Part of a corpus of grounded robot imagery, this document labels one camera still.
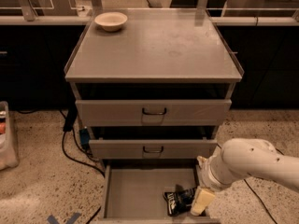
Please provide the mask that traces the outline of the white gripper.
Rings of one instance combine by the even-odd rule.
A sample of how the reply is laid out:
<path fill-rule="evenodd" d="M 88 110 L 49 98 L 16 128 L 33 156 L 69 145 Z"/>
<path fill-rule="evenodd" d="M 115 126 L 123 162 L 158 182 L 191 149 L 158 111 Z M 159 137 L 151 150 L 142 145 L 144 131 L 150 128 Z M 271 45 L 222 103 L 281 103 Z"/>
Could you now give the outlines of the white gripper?
<path fill-rule="evenodd" d="M 200 216 L 214 200 L 213 192 L 228 189 L 232 185 L 232 179 L 228 169 L 223 166 L 220 155 L 213 155 L 208 159 L 198 156 L 199 182 L 192 201 L 191 214 Z"/>

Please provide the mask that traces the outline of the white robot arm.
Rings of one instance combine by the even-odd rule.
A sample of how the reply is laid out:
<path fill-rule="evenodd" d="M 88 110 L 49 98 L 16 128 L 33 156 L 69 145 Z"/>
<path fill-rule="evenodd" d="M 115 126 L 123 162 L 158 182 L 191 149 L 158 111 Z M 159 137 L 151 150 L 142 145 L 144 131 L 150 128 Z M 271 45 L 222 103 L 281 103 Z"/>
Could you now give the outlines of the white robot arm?
<path fill-rule="evenodd" d="M 199 186 L 191 207 L 194 216 L 203 213 L 216 192 L 250 176 L 299 191 L 299 159 L 277 153 L 264 139 L 233 138 L 222 145 L 220 153 L 208 159 L 198 156 L 197 160 L 200 170 Z"/>

